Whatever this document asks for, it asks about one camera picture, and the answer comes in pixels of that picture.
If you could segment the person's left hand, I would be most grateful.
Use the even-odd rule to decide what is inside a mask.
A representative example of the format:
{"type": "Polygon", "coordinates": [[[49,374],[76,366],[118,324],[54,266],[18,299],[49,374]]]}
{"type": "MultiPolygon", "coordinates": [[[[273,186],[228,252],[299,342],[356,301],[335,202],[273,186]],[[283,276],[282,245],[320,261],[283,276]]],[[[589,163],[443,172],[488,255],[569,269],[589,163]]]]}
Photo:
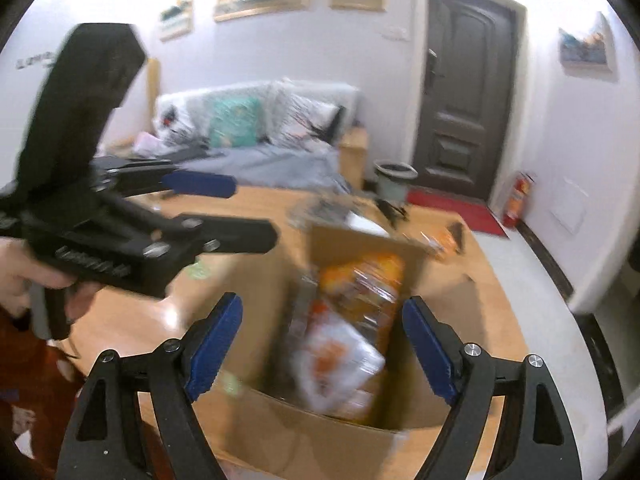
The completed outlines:
{"type": "MultiPolygon", "coordinates": [[[[32,284],[50,289],[66,289],[76,278],[37,261],[22,240],[1,240],[1,307],[12,318],[20,318],[30,308],[32,284]]],[[[65,313],[70,321],[82,318],[91,308],[102,285],[83,282],[66,300],[65,313]]]]}

